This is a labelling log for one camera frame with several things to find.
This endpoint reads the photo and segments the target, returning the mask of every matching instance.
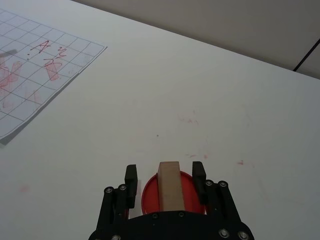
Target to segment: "table surface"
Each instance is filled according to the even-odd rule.
[[[103,189],[162,161],[229,182],[257,240],[318,238],[318,79],[69,0],[0,4],[108,46],[0,149],[1,239],[85,240]]]

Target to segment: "red circular base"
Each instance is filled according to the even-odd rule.
[[[183,171],[180,171],[180,175],[185,210],[188,212],[204,214],[205,206],[201,205],[198,200],[192,177]],[[143,214],[160,211],[157,174],[147,182],[143,189],[141,207]]]

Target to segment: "grid paper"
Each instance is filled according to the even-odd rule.
[[[0,143],[106,48],[0,8]]]

